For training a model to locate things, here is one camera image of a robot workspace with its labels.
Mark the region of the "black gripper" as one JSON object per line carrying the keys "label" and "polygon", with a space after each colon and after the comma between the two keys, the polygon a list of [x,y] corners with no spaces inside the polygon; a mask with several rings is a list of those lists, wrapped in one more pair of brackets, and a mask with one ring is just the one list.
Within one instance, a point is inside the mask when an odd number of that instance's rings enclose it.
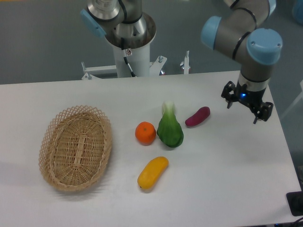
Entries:
{"label": "black gripper", "polygon": [[266,89],[260,91],[248,90],[247,84],[240,85],[237,82],[235,85],[229,81],[223,88],[221,97],[227,102],[227,108],[230,109],[234,102],[246,106],[254,114],[253,124],[256,124],[258,120],[267,121],[273,110],[272,102],[263,102],[262,98]]}

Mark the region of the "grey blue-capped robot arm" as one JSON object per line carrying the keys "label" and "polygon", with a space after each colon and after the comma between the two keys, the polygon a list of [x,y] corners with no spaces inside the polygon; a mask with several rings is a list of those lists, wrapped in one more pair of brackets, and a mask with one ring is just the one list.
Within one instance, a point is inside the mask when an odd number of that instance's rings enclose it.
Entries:
{"label": "grey blue-capped robot arm", "polygon": [[[262,97],[283,41],[279,33],[260,25],[273,13],[276,2],[228,0],[226,4],[232,14],[210,17],[202,28],[201,41],[241,65],[238,82],[227,83],[222,91],[228,106],[239,102],[250,109],[256,121],[267,121],[273,104]],[[118,77],[159,75],[160,65],[150,63],[155,22],[143,12],[140,0],[89,0],[80,16],[91,33],[112,46]]]}

